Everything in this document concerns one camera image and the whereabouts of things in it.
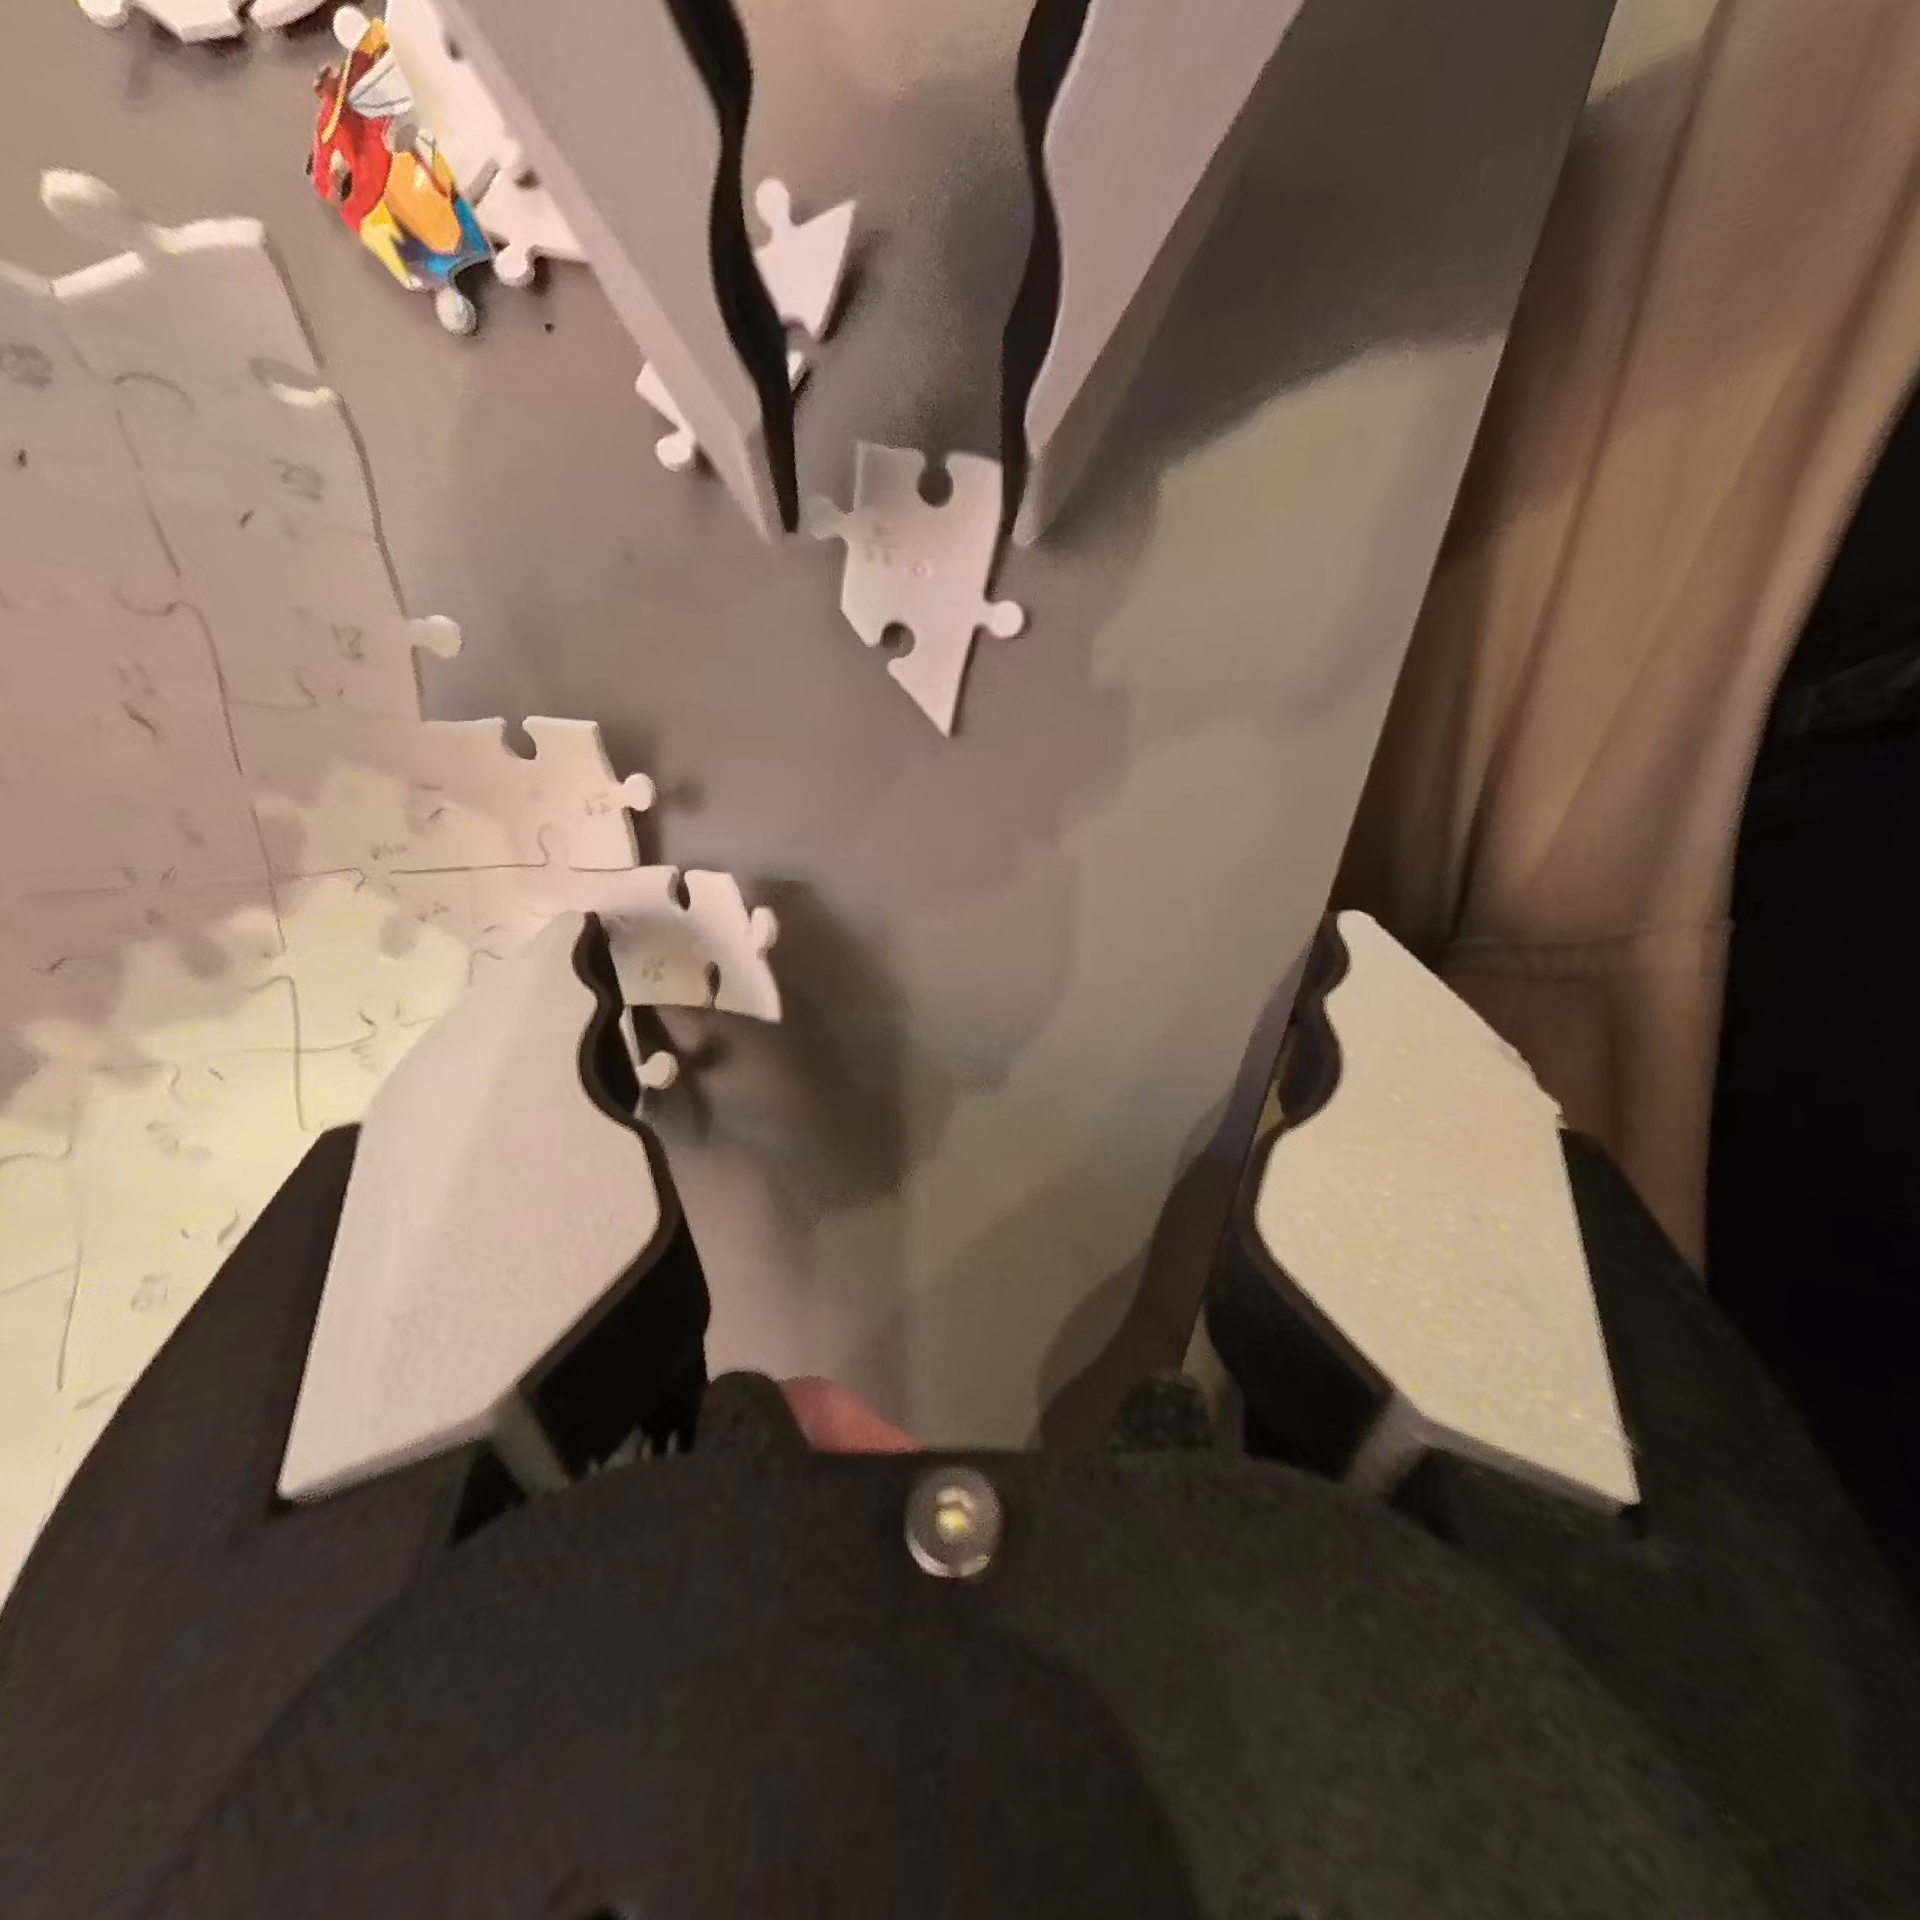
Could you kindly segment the beige cloth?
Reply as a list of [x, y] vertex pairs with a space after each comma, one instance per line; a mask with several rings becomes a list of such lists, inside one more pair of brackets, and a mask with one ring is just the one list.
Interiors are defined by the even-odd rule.
[[1706, 1264], [1738, 824], [1916, 376], [1917, 5], [1618, 5], [1336, 903]]

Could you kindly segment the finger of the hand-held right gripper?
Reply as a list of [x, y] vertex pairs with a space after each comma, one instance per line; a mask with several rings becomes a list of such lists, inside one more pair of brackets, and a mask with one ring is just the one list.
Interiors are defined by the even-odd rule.
[[1015, 62], [1031, 236], [1002, 334], [1002, 529], [1089, 477], [1244, 164], [1301, 1], [1041, 1]]
[[455, 1], [449, 24], [748, 522], [791, 534], [796, 401], [746, 216], [736, 6]]

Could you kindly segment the assembled white puzzle sheet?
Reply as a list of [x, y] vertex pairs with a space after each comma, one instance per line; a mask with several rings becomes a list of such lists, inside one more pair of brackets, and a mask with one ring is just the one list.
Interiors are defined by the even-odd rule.
[[4, 264], [8, 1591], [308, 1141], [657, 800], [594, 721], [426, 717], [463, 636], [261, 222], [39, 196], [101, 253]]

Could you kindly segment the colourful printed puzzle piece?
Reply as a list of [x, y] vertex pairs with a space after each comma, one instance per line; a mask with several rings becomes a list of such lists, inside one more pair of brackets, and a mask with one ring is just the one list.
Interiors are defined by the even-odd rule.
[[338, 6], [331, 26], [343, 58], [315, 77], [306, 178], [403, 290], [431, 297], [444, 328], [466, 334], [476, 306], [463, 280], [489, 264], [491, 241], [419, 118], [387, 23]]

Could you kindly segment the person's left hand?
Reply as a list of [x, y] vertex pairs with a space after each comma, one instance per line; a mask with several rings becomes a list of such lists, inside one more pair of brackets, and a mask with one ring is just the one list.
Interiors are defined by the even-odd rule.
[[779, 1391], [808, 1444], [836, 1456], [919, 1450], [919, 1442], [850, 1386], [825, 1375], [779, 1381]]

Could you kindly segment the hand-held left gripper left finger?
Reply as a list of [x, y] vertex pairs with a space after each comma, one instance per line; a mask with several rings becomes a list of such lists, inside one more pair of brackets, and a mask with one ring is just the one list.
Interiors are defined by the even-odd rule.
[[570, 910], [491, 966], [363, 1114], [276, 1490], [471, 1444], [529, 1494], [689, 1447], [712, 1293]]

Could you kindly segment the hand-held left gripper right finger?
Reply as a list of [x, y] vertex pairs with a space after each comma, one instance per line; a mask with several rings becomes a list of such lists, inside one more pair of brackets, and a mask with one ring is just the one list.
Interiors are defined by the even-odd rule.
[[1564, 1112], [1361, 912], [1308, 950], [1208, 1346], [1248, 1456], [1378, 1494], [1452, 1456], [1583, 1505], [1642, 1498]]

